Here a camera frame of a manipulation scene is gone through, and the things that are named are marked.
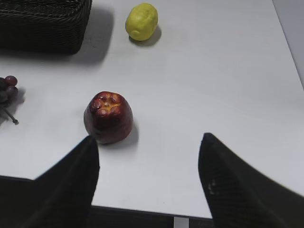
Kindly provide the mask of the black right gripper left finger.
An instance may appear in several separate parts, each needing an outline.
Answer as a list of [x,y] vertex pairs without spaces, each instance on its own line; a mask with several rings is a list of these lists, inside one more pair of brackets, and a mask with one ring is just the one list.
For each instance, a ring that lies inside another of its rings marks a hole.
[[84,138],[33,181],[22,228],[84,228],[100,171],[98,146]]

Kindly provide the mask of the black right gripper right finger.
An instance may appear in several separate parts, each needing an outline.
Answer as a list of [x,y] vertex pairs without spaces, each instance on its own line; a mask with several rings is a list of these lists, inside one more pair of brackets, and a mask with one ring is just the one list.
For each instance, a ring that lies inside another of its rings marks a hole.
[[302,228],[304,198],[263,175],[211,133],[203,135],[200,182],[217,228]]

